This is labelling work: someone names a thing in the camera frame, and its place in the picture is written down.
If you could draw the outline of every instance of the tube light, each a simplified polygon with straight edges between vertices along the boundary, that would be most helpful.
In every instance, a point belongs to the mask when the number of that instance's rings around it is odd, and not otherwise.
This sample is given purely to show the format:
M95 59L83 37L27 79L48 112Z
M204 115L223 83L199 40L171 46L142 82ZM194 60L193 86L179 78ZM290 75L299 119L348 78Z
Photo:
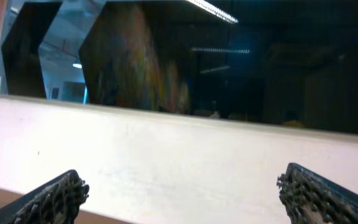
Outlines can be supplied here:
M80 63L73 63L73 67L82 68L82 64L80 64Z
M211 14L214 14L215 16L223 19L224 21L230 22L231 24L239 22L236 18L232 17L228 13L224 12L223 10L220 10L219 8L213 6L212 4L204 0L186 0L186 1L195 4L196 6L204 9L205 11L208 11Z
M214 48L202 48L193 47L191 49L194 52L214 52L214 53L233 53L233 54L249 54L250 50L230 50L230 49L214 49Z
M209 72L217 72L217 71L226 70L226 69L229 69L229 68L230 68L230 66L225 65L225 66L218 67L218 68L211 68L211 69L200 71L200 74L205 74L205 73L209 73Z

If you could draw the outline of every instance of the black panel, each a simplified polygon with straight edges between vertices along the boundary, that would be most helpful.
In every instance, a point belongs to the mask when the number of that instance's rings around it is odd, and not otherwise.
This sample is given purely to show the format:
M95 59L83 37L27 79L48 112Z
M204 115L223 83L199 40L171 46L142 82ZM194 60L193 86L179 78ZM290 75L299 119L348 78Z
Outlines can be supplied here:
M26 2L3 45L10 95L46 98L38 48L62 2Z

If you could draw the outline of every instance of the white panel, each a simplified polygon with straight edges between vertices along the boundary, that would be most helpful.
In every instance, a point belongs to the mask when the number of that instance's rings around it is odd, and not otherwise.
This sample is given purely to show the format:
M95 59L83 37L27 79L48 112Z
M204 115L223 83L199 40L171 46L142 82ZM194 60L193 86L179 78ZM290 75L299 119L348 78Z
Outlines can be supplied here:
M2 189L76 169L82 208L137 223L289 223L289 162L358 193L355 136L35 101L0 99Z

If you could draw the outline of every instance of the brown floor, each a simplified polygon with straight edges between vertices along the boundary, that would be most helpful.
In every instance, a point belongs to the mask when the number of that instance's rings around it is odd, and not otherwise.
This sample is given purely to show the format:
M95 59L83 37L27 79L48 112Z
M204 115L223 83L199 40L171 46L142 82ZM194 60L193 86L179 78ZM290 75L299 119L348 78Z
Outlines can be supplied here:
M0 208L18 199L21 195L0 189ZM95 215L90 212L80 211L75 219L76 224L97 223L97 224L128 224L112 218Z

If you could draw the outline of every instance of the glass window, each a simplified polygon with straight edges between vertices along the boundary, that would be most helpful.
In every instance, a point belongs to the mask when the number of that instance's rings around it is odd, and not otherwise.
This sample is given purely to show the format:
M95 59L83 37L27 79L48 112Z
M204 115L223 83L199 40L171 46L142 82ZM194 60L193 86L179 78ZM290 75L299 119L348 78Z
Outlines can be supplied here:
M10 10L0 94L358 134L358 1Z

